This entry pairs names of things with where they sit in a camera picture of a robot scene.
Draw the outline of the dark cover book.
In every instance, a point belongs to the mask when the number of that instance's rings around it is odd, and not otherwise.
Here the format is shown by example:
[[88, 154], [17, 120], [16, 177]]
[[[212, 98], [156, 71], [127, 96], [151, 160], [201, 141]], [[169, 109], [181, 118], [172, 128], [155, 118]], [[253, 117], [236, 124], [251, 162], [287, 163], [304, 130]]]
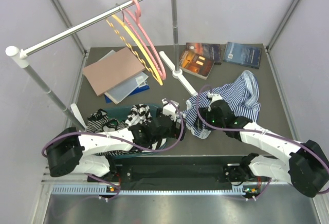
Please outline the dark cover book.
[[186, 48], [214, 61], [215, 65], [222, 64], [221, 45], [207, 43], [186, 43]]

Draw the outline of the thin-striped black white garment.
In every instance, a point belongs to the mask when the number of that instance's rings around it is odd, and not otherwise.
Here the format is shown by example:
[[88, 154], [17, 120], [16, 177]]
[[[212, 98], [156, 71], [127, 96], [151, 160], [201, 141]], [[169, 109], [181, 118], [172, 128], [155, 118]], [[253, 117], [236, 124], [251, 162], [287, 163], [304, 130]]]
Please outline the thin-striped black white garment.
[[99, 109], [87, 118], [89, 133], [113, 132], [126, 128], [124, 121], [108, 116], [107, 112]]

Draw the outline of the right aluminium wall frame rail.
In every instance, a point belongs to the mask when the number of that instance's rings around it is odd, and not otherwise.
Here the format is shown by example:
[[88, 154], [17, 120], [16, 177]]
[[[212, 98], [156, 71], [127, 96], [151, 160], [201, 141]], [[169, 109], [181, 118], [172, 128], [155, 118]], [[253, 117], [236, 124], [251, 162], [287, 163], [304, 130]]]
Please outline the right aluminium wall frame rail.
[[280, 20], [277, 28], [274, 31], [268, 45], [266, 46], [266, 50], [270, 52], [277, 40], [279, 39], [280, 35], [282, 34], [283, 30], [285, 29], [286, 25], [288, 24], [289, 20], [292, 18], [295, 10], [297, 9], [298, 5], [301, 3], [302, 0], [291, 0], [289, 6], [287, 7], [282, 19]]

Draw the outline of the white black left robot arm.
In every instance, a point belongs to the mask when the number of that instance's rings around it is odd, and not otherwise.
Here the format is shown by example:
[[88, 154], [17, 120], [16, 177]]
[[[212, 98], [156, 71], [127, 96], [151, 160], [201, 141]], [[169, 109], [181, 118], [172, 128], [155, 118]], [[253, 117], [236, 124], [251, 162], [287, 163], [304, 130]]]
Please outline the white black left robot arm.
[[171, 105], [138, 104], [123, 121], [99, 109], [87, 123], [86, 132], [69, 127], [43, 148], [51, 177], [80, 173], [111, 181], [117, 174], [114, 157], [164, 151], [169, 138], [183, 139], [186, 121]]

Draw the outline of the blue cover book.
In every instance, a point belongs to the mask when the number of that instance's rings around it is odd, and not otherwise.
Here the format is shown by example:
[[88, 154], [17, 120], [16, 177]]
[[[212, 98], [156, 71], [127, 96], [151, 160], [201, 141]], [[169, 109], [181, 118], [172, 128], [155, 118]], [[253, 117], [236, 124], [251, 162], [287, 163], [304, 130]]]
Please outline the blue cover book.
[[228, 42], [223, 55], [223, 61], [258, 69], [261, 55], [261, 48]]

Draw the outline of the metal rack left pole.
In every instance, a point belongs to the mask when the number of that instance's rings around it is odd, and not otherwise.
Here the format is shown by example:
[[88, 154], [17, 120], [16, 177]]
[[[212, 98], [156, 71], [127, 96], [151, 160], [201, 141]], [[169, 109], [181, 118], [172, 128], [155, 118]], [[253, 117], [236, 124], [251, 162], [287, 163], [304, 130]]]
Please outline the metal rack left pole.
[[24, 68], [24, 71], [38, 84], [45, 94], [53, 101], [53, 103], [62, 111], [62, 113], [72, 122], [79, 130], [85, 131], [85, 127], [68, 109], [68, 107], [60, 100], [60, 98], [52, 91], [38, 73], [30, 66]]

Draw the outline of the wide-striped black white garment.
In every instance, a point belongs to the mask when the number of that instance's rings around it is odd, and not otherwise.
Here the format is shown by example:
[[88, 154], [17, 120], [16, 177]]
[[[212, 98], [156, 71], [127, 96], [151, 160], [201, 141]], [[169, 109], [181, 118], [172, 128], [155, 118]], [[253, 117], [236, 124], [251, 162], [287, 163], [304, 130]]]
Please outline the wide-striped black white garment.
[[125, 126], [133, 126], [137, 124], [148, 124], [152, 121], [150, 107], [145, 104], [133, 105], [125, 120]]

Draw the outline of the orange cover paperback book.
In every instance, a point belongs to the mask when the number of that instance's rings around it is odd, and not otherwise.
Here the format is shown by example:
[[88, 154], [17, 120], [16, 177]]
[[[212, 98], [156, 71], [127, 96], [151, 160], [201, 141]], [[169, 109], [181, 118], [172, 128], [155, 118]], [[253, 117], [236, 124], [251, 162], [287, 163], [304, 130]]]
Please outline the orange cover paperback book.
[[191, 50], [184, 50], [179, 59], [182, 71], [206, 80], [215, 61], [197, 54]]

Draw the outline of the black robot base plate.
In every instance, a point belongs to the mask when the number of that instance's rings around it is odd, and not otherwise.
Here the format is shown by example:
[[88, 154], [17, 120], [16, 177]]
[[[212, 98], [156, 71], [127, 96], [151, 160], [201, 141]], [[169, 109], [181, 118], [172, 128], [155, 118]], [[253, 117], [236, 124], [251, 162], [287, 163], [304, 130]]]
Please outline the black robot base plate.
[[242, 156], [133, 156], [110, 159], [126, 182], [169, 184], [189, 180], [218, 182], [254, 182], [255, 176], [243, 165]]

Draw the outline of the metal rack right pole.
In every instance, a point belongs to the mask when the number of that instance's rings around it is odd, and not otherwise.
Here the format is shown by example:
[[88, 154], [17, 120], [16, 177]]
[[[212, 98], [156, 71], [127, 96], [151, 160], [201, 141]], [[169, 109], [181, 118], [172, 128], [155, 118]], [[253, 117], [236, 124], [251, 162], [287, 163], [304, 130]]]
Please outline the metal rack right pole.
[[173, 50], [175, 72], [179, 72], [179, 43], [178, 43], [178, 20], [177, 20], [177, 0], [171, 0], [172, 9], [172, 29], [173, 29]]

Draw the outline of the pink plastic hanger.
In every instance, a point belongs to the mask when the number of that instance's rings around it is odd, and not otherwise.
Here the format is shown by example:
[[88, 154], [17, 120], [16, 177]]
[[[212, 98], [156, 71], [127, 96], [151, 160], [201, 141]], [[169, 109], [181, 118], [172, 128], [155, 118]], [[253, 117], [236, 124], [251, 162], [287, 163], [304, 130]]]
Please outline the pink plastic hanger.
[[[141, 25], [141, 23], [139, 21], [139, 18], [141, 17], [140, 6], [139, 6], [137, 0], [131, 0], [131, 1], [136, 6], [136, 10], [135, 10], [134, 14], [132, 14], [128, 9], [124, 9], [124, 21], [132, 29], [132, 31], [134, 32], [135, 36], [140, 41], [140, 43], [143, 46], [144, 50], [146, 51], [146, 53], [148, 54], [148, 56], [152, 60], [153, 64], [155, 65], [155, 67], [156, 67], [156, 69], [157, 69], [157, 71], [158, 71], [158, 73], [160, 75], [160, 78], [164, 81], [167, 76], [166, 76], [166, 71], [165, 71], [165, 68], [163, 66], [163, 63], [162, 63], [162, 61], [160, 59], [160, 56], [159, 56], [157, 50], [155, 49], [155, 47], [153, 45], [151, 39], [149, 38], [149, 36], [145, 32], [144, 28], [142, 27], [142, 25]], [[150, 50], [148, 49], [147, 45], [145, 44], [145, 42], [141, 38], [140, 34], [136, 31], [136, 29], [130, 23], [129, 19], [127, 18], [127, 15], [129, 15], [131, 17], [131, 19], [133, 20], [133, 22], [138, 26], [138, 28], [140, 29], [141, 33], [146, 38], [146, 40], [147, 40], [150, 48], [152, 49], [152, 53], [150, 52]]]

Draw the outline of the white rack left foot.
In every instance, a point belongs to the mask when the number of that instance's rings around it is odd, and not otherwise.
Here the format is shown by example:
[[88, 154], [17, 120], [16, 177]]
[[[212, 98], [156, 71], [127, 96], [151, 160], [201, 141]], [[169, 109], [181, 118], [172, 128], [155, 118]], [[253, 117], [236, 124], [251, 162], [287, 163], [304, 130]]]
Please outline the white rack left foot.
[[76, 103], [72, 103], [70, 105], [70, 108], [71, 108], [71, 110], [72, 110], [75, 118], [83, 125], [83, 127], [85, 127], [85, 122], [84, 122], [84, 120], [82, 118], [82, 115], [81, 115], [81, 113], [80, 113], [80, 111], [79, 111]]

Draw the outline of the blue white striped tank top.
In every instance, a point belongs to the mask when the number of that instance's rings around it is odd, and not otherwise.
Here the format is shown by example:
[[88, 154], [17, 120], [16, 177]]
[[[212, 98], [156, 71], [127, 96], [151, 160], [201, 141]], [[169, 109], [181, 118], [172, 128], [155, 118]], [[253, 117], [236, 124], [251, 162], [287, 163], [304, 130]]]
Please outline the blue white striped tank top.
[[[198, 118], [196, 105], [202, 108], [209, 107], [208, 92], [202, 92], [199, 98], [196, 96], [189, 98], [186, 101], [187, 109], [182, 112], [187, 128], [192, 135], [200, 139], [206, 139], [210, 131], [205, 129], [204, 124], [200, 129], [195, 127], [194, 123]], [[236, 116], [246, 117], [253, 122], [258, 120], [261, 109], [261, 104], [258, 102], [260, 93], [257, 79], [251, 71], [243, 71], [233, 83], [213, 88], [212, 92], [221, 95]]]

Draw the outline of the metal rack pole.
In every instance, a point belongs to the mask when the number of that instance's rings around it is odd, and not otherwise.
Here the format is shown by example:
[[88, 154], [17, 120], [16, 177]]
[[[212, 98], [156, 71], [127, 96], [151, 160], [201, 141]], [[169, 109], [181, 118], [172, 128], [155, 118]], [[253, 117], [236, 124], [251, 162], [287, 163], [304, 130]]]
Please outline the metal rack pole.
[[173, 29], [173, 50], [175, 72], [179, 72], [179, 43], [178, 43], [178, 20], [177, 20], [177, 0], [171, 0], [172, 9], [172, 29]]
[[60, 98], [52, 91], [38, 73], [30, 66], [24, 68], [24, 71], [38, 84], [45, 94], [53, 101], [53, 103], [62, 111], [62, 113], [72, 122], [79, 130], [85, 131], [85, 127], [68, 109], [68, 107], [60, 100]]

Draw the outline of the white rack top bar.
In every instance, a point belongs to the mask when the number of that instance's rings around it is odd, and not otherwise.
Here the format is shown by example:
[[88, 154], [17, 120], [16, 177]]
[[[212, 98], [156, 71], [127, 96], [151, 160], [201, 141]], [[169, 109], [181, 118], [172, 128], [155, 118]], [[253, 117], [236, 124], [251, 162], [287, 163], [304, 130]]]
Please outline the white rack top bar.
[[101, 20], [112, 16], [118, 12], [123, 11], [124, 9], [135, 5], [135, 2], [141, 2], [143, 0], [128, 0], [127, 2], [117, 5], [115, 7], [113, 7], [112, 9], [105, 11], [95, 17], [90, 18], [89, 20], [86, 20], [78, 25], [75, 25], [73, 27], [68, 28], [67, 30], [52, 36], [34, 46], [31, 46], [27, 49], [19, 49], [16, 46], [8, 46], [5, 50], [5, 54], [10, 57], [11, 59], [13, 59], [20, 68], [26, 68], [27, 66], [29, 66], [28, 62], [24, 62], [24, 60], [29, 56], [32, 55], [56, 42], [59, 42], [95, 23], [100, 22]]

